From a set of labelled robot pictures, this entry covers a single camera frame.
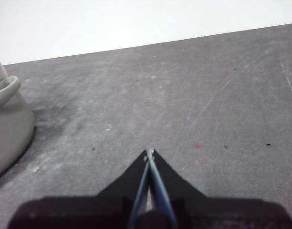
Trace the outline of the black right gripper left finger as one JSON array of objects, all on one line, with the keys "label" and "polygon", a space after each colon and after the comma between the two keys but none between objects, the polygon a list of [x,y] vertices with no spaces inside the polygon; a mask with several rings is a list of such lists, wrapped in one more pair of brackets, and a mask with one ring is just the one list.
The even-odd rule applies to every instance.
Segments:
[{"label": "black right gripper left finger", "polygon": [[10,229],[124,229],[146,165],[146,151],[94,196],[51,196],[27,201],[12,216]]}]

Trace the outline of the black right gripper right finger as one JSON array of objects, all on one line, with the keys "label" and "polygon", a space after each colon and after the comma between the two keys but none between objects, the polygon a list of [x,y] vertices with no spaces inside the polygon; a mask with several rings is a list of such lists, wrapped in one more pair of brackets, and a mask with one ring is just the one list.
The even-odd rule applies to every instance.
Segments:
[{"label": "black right gripper right finger", "polygon": [[180,229],[292,229],[292,218],[280,204],[206,196],[154,149],[149,150],[149,163],[160,201]]}]

